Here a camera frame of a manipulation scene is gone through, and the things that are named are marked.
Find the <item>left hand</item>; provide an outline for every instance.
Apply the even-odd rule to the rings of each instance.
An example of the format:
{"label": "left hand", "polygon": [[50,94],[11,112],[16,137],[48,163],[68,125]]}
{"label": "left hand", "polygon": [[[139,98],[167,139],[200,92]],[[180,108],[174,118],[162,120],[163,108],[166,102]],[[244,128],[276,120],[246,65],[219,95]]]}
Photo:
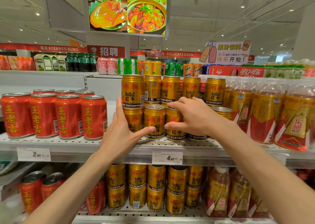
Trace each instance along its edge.
{"label": "left hand", "polygon": [[154,130],[155,127],[145,127],[136,133],[131,132],[123,111],[121,99],[118,98],[113,121],[104,133],[99,152],[106,153],[106,156],[114,161],[127,154],[139,139],[152,133]]}

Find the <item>right hand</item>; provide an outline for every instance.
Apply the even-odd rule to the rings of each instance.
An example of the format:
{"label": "right hand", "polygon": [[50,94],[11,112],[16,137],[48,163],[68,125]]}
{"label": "right hand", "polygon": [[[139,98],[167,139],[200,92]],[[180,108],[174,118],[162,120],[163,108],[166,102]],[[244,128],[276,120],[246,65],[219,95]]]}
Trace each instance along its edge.
{"label": "right hand", "polygon": [[184,117],[184,122],[169,122],[164,126],[166,129],[216,138],[224,132],[227,123],[231,122],[208,107],[202,99],[195,97],[181,97],[176,102],[168,103],[168,106],[178,109]]}

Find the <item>digital menu screen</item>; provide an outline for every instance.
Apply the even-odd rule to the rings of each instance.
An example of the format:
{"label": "digital menu screen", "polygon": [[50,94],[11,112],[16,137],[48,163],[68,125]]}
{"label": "digital menu screen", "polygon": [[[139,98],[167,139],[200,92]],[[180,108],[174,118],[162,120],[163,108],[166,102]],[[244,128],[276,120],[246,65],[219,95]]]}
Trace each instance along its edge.
{"label": "digital menu screen", "polygon": [[90,29],[165,35],[167,0],[89,0]]}

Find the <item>forearm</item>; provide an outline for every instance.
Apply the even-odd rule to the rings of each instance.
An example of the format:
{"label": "forearm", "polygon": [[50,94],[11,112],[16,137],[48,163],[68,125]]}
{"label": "forearm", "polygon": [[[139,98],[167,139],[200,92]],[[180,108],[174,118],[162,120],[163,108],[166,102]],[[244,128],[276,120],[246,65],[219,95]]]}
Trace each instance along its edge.
{"label": "forearm", "polygon": [[99,151],[45,200],[23,224],[71,223],[86,197],[111,165]]}
{"label": "forearm", "polygon": [[250,139],[234,122],[226,122],[217,141],[266,203],[278,223],[313,223],[315,192]]}

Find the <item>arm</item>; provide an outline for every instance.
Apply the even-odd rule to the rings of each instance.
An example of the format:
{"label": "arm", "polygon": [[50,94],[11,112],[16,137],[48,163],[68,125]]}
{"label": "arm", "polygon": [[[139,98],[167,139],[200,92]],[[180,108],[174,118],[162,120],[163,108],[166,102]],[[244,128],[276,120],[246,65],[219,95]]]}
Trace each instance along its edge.
{"label": "arm", "polygon": [[117,99],[113,122],[104,133],[100,149],[86,163],[46,199],[23,224],[72,223],[92,188],[108,167],[120,156],[128,153],[143,136],[155,127],[145,127],[132,133],[129,130],[120,98]]}
{"label": "arm", "polygon": [[314,223],[315,192],[249,138],[236,123],[211,110],[201,99],[182,97],[169,106],[181,111],[185,122],[170,122],[165,128],[215,138],[278,223]]}

